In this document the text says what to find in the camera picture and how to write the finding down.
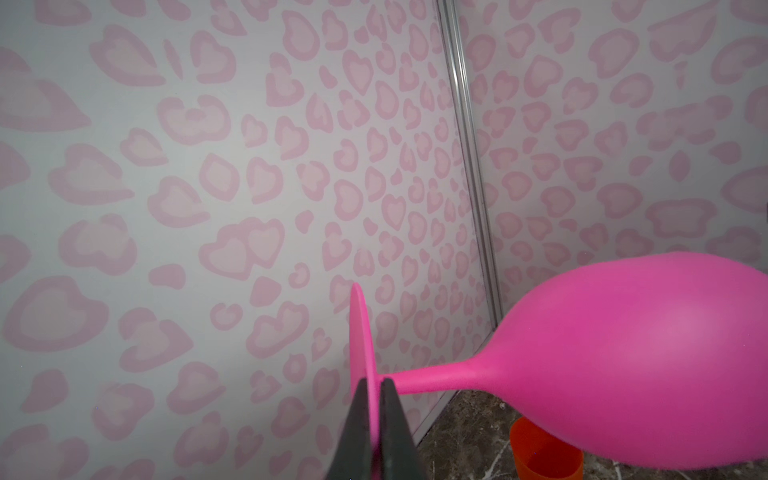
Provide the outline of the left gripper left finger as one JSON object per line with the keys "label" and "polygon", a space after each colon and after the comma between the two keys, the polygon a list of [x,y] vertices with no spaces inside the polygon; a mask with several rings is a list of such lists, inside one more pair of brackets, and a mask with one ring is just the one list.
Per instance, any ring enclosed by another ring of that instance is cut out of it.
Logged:
{"label": "left gripper left finger", "polygon": [[347,418],[326,480],[370,480],[372,439],[368,382],[361,379],[354,391]]}

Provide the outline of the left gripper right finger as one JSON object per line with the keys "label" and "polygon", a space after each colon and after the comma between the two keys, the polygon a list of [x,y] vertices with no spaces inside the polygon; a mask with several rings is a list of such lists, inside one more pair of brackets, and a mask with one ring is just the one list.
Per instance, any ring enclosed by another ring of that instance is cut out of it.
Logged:
{"label": "left gripper right finger", "polygon": [[383,480],[426,480],[395,383],[381,382],[379,398],[380,478]]}

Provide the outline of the red wine glass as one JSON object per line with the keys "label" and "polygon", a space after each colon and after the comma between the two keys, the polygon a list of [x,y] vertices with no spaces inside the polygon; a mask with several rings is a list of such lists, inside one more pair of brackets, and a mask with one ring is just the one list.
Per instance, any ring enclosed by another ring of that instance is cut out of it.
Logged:
{"label": "red wine glass", "polygon": [[582,480],[584,453],[527,418],[510,429],[510,446],[521,480]]}

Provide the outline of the magenta wine glass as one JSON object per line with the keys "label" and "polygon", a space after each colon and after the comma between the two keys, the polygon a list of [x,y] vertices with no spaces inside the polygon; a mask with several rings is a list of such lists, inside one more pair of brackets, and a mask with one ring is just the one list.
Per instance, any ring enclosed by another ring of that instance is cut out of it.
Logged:
{"label": "magenta wine glass", "polygon": [[535,287],[485,347],[396,372],[402,395],[478,390],[594,455],[666,470],[767,455],[767,276],[672,252]]}

